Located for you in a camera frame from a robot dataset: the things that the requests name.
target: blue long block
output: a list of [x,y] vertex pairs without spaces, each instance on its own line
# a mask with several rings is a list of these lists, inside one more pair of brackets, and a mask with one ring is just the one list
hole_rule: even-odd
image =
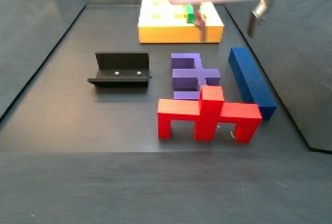
[[255,103],[263,120],[269,120],[275,102],[247,48],[231,48],[227,62],[243,102]]

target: red toy block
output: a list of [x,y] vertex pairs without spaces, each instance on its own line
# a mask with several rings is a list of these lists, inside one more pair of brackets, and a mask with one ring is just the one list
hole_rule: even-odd
[[225,102],[219,86],[203,85],[199,100],[159,99],[158,138],[170,139],[171,120],[194,121],[194,139],[212,141],[218,122],[234,123],[234,138],[249,143],[262,121],[257,104]]

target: yellow block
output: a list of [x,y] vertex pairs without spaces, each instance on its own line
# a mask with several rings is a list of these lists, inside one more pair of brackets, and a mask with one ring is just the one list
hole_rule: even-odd
[[[200,4],[200,13],[206,17],[204,43],[219,43],[225,26],[212,3]],[[183,6],[168,0],[142,0],[138,28],[140,43],[202,43],[199,29],[187,24]]]

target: building block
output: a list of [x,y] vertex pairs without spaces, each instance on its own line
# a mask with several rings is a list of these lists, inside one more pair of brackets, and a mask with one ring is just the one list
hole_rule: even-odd
[[147,86],[148,53],[147,52],[96,52],[99,64],[97,75],[87,81],[99,87]]
[[192,13],[192,7],[190,4],[184,4],[184,17],[186,17],[186,23],[190,24],[194,22],[195,17]]
[[171,53],[174,99],[196,100],[202,85],[218,85],[218,69],[203,69],[199,53]]
[[225,26],[212,3],[202,3],[199,8],[206,17],[203,42],[200,30],[187,23],[186,11],[186,6],[171,5],[168,0],[142,0],[138,23],[140,43],[219,43]]
[[202,85],[198,101],[159,99],[158,138],[170,139],[171,120],[194,121],[194,139],[211,142],[219,122],[234,123],[234,138],[249,143],[262,116],[257,104],[227,103],[221,86]]
[[269,120],[275,110],[275,102],[247,48],[231,48],[227,62],[243,102],[255,103],[263,120]]

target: purple block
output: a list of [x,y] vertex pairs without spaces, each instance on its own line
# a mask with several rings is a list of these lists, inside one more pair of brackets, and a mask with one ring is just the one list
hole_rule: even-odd
[[[219,70],[202,68],[199,53],[171,53],[171,67],[174,89],[194,90],[198,92],[202,85],[219,85]],[[187,99],[187,97],[178,98],[182,96],[179,92],[176,93],[176,98],[174,98]]]
[[174,91],[174,99],[196,100],[198,98],[199,98],[199,91]]
[[199,53],[171,53],[171,69],[202,68]]

